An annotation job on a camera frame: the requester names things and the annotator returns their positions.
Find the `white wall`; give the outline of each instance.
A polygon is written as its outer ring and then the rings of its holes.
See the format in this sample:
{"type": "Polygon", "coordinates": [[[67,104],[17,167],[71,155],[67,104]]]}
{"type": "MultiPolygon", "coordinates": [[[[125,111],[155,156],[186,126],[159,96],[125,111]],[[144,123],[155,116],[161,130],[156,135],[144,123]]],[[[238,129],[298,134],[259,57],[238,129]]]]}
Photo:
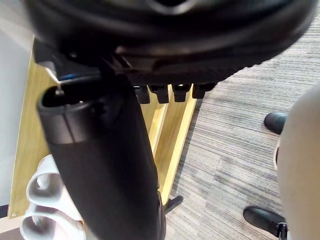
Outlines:
{"type": "Polygon", "coordinates": [[[33,35],[20,1],[0,0],[0,206],[9,203],[33,35]]]}

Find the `shoe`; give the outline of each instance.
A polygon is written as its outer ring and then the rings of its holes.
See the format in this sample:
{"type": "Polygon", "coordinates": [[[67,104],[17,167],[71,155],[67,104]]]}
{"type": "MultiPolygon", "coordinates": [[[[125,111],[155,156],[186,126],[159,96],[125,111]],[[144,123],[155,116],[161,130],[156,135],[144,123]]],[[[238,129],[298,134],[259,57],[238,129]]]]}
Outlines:
{"type": "Polygon", "coordinates": [[[283,216],[257,206],[247,206],[243,210],[243,217],[249,224],[265,230],[275,237],[279,237],[280,224],[286,223],[283,216]]]}
{"type": "Polygon", "coordinates": [[[271,112],[264,118],[264,125],[275,134],[281,134],[287,120],[287,114],[282,112],[271,112]]]}

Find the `light wood panel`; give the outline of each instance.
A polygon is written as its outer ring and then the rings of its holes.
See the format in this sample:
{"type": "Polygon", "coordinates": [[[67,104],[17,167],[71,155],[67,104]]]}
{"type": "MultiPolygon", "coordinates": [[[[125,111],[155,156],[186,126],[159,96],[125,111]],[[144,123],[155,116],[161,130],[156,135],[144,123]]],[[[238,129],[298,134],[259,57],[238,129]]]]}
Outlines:
{"type": "MultiPolygon", "coordinates": [[[[168,89],[168,97],[169,99],[171,99],[171,101],[172,101],[172,95],[173,95],[173,91],[170,85],[168,89]]],[[[158,103],[158,100],[156,99],[156,105],[153,110],[154,113],[152,117],[152,123],[151,123],[150,130],[148,132],[153,157],[156,155],[156,152],[157,152],[158,143],[159,143],[160,135],[162,133],[165,118],[167,115],[168,106],[169,106],[169,103],[161,104],[161,103],[158,103]]]]}
{"type": "Polygon", "coordinates": [[[25,214],[29,206],[26,197],[28,181],[37,170],[40,160],[49,153],[37,115],[36,102],[40,94],[52,85],[54,81],[45,68],[35,64],[31,57],[14,162],[9,218],[25,214]]]}
{"type": "Polygon", "coordinates": [[[149,104],[140,104],[143,118],[144,118],[144,122],[145,122],[145,126],[146,126],[146,130],[148,133],[150,132],[150,128],[151,128],[151,125],[153,122],[155,109],[156,109],[157,105],[159,104],[158,100],[157,100],[157,95],[155,95],[154,93],[151,93],[150,91],[149,91],[149,94],[150,94],[150,103],[149,104]]]}
{"type": "Polygon", "coordinates": [[[174,102],[173,94],[170,98],[154,156],[163,204],[170,196],[196,102],[192,98],[192,91],[187,94],[186,102],[174,102]]]}

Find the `black plastic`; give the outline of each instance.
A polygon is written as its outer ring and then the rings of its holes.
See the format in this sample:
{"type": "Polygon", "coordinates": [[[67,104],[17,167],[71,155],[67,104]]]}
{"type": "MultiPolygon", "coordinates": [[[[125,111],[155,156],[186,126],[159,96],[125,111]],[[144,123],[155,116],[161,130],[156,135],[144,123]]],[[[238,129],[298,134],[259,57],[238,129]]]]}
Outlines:
{"type": "Polygon", "coordinates": [[[286,223],[283,216],[258,206],[246,207],[243,210],[243,217],[251,225],[265,230],[275,237],[279,237],[279,224],[286,223]]]}
{"type": "Polygon", "coordinates": [[[176,196],[173,199],[168,199],[168,202],[163,206],[163,210],[164,210],[164,214],[168,214],[169,212],[171,212],[173,209],[175,209],[177,206],[179,206],[180,204],[182,204],[182,202],[184,201],[184,197],[183,196],[176,196]]]}
{"type": "Polygon", "coordinates": [[[152,93],[156,94],[160,104],[167,104],[169,102],[168,85],[149,85],[152,93]]]}
{"type": "Polygon", "coordinates": [[[174,84],[172,90],[174,94],[174,101],[181,103],[186,101],[186,94],[189,92],[191,84],[174,84]]]}
{"type": "Polygon", "coordinates": [[[134,89],[115,84],[63,86],[39,99],[46,141],[75,206],[108,240],[158,240],[158,177],[134,89]]]}
{"type": "Polygon", "coordinates": [[[194,99],[203,99],[206,92],[211,91],[218,83],[194,84],[192,88],[192,97],[194,99]]]}
{"type": "Polygon", "coordinates": [[[278,235],[280,240],[287,240],[288,238],[288,225],[283,222],[278,224],[278,235]]]}
{"type": "Polygon", "coordinates": [[[36,37],[69,60],[105,59],[134,85],[167,85],[219,82],[269,60],[306,31],[318,1],[208,1],[176,16],[139,10],[145,1],[23,2],[36,37]]]}
{"type": "Polygon", "coordinates": [[[0,206],[0,219],[8,216],[8,205],[0,206]]]}
{"type": "Polygon", "coordinates": [[[37,38],[33,42],[34,61],[46,68],[55,71],[59,80],[79,79],[86,80],[90,78],[100,79],[98,67],[83,65],[72,61],[61,52],[49,47],[47,44],[39,41],[37,38]]]}
{"type": "Polygon", "coordinates": [[[133,86],[133,88],[140,104],[150,103],[149,91],[146,85],[140,85],[140,86],[135,85],[133,86]]]}

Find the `gray carpet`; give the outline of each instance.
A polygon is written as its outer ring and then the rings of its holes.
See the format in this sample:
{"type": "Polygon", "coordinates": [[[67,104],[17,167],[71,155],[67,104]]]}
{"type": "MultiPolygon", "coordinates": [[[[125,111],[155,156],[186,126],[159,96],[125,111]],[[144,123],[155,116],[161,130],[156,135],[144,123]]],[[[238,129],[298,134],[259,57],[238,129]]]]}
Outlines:
{"type": "Polygon", "coordinates": [[[174,181],[184,202],[167,215],[167,240],[273,240],[247,224],[245,206],[282,212],[266,114],[288,112],[320,72],[320,15],[280,56],[221,82],[198,104],[174,181]]]}

